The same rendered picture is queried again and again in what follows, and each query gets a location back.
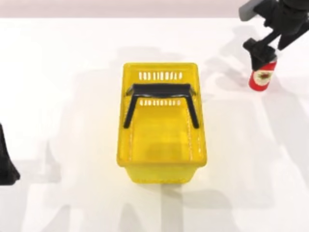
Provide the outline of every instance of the red cylinder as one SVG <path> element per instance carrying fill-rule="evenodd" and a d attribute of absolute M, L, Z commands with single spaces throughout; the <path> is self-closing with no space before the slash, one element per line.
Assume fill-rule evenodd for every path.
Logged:
<path fill-rule="evenodd" d="M 264 65 L 257 71 L 252 71 L 249 80 L 250 88 L 256 91 L 264 91 L 267 89 L 276 68 L 276 64 L 277 61 L 275 60 L 268 63 L 267 65 Z"/>

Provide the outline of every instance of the crate handle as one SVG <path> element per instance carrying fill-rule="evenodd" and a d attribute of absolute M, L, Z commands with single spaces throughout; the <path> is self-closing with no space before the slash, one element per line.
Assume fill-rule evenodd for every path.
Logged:
<path fill-rule="evenodd" d="M 126 96 L 132 95 L 129 109 L 126 114 L 124 128 L 129 128 L 133 118 L 136 102 L 139 97 L 142 98 L 185 98 L 193 127 L 198 129 L 199 123 L 197 113 L 194 108 L 192 95 L 196 93 L 190 84 L 133 84 L 126 92 Z"/>

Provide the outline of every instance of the yellow crate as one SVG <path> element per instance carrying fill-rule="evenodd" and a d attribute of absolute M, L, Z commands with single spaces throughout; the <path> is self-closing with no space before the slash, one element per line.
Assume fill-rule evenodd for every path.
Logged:
<path fill-rule="evenodd" d="M 168 91 L 179 88 L 187 90 L 188 84 L 191 86 L 193 111 L 188 107 L 190 99 L 176 92 L 165 95 Z M 140 94 L 138 87 L 146 87 L 146 93 L 154 87 L 160 87 L 162 96 Z M 134 111 L 131 111 L 131 103 L 135 100 Z M 133 112 L 131 120 L 128 120 L 129 112 Z M 196 112 L 198 125 L 194 122 L 192 112 Z M 191 180 L 198 167 L 206 164 L 206 157 L 197 65 L 125 64 L 118 165 L 125 167 L 132 181 L 136 183 L 185 183 Z"/>

